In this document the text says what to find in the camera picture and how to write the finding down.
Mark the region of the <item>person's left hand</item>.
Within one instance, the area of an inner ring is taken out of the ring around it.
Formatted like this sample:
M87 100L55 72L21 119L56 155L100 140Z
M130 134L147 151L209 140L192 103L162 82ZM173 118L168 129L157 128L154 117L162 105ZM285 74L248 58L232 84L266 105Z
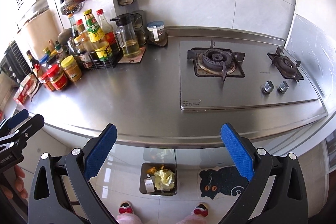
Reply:
M25 189L25 183L23 181L23 179L26 177L23 169L21 169L21 167L19 167L18 165L14 166L14 171L15 171L15 175L16 175L16 179L15 179L15 189L19 192L20 196L22 199L27 199L28 198L28 193L27 190ZM7 187L5 187L4 185L1 185L1 190L4 192L5 196L11 200L13 198L13 193L11 190L9 190Z

